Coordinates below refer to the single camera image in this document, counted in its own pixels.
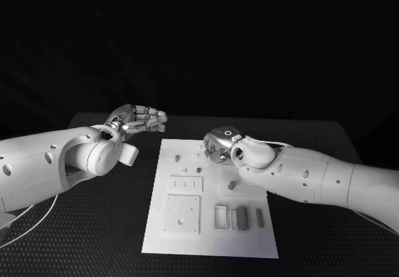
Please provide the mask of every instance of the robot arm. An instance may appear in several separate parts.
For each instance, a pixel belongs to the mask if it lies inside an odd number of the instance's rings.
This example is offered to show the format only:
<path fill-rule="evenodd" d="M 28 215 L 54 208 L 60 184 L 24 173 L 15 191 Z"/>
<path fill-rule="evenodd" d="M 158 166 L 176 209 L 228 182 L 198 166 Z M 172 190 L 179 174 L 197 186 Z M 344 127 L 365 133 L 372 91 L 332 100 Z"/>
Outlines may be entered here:
<path fill-rule="evenodd" d="M 285 198 L 348 208 L 399 232 L 399 171 L 346 163 L 312 150 L 243 137 L 231 127 L 204 137 L 205 155 L 230 157 L 238 175 Z"/>
<path fill-rule="evenodd" d="M 138 149 L 123 143 L 142 131 L 164 132 L 162 111 L 123 105 L 103 125 L 0 141 L 0 213 L 21 209 L 103 176 L 116 162 L 132 166 Z"/>

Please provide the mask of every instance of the black table surface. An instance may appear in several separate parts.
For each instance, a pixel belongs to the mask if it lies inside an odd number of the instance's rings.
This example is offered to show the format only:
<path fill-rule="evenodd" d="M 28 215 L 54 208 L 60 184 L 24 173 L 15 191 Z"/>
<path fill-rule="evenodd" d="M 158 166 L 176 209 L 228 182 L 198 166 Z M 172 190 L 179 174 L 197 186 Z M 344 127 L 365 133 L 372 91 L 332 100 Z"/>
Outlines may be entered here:
<path fill-rule="evenodd" d="M 104 113 L 79 113 L 68 128 L 102 124 Z M 0 276 L 395 276 L 399 238 L 352 211 L 267 194 L 279 259 L 142 254 L 161 139 L 201 140 L 223 125 L 253 138 L 308 148 L 359 163 L 338 123 L 168 116 L 165 133 L 128 140 L 139 154 L 103 177 L 61 193 L 38 227 L 0 249 Z M 41 218 L 51 199 L 12 223 L 2 243 Z"/>

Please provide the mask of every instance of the white platform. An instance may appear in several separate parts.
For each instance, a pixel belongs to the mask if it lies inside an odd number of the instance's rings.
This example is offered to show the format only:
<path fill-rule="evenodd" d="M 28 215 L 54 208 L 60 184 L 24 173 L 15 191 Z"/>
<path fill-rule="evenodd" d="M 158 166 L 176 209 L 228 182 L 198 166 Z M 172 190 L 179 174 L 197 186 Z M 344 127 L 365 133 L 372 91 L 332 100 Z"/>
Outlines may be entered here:
<path fill-rule="evenodd" d="M 140 252 L 276 259 L 277 252 L 270 213 L 267 210 L 266 191 L 243 183 L 237 179 L 238 176 L 236 170 L 233 170 L 233 166 L 227 165 L 230 163 L 214 164 L 207 160 L 202 151 L 202 141 L 200 140 L 162 139 Z M 178 162 L 175 162 L 175 155 L 179 156 Z M 198 167 L 201 168 L 200 173 L 195 172 L 195 168 Z M 175 190 L 169 190 L 171 176 L 201 177 L 201 192 L 178 193 Z M 228 176 L 233 178 L 231 181 L 236 181 L 236 187 L 230 192 L 223 188 L 223 186 L 227 187 L 228 185 L 224 184 Z M 250 191 L 241 190 L 244 186 L 249 186 Z M 178 215 L 169 214 L 169 211 L 166 211 L 171 207 L 166 202 L 169 201 L 168 196 L 175 195 L 195 196 L 198 198 L 197 232 L 178 231 L 178 226 L 182 227 L 185 222 L 189 223 L 187 230 L 191 230 L 194 223 L 191 218 L 187 218 L 185 208 L 181 208 Z M 182 198 L 182 201 L 189 203 L 189 199 Z M 214 229 L 214 206 L 225 206 L 227 208 L 225 230 Z M 228 211 L 233 211 L 238 206 L 244 206 L 247 210 L 249 230 L 246 231 L 230 230 Z M 257 208 L 261 210 L 263 228 L 257 227 Z M 164 226 L 172 226 L 172 233 L 165 231 Z"/>

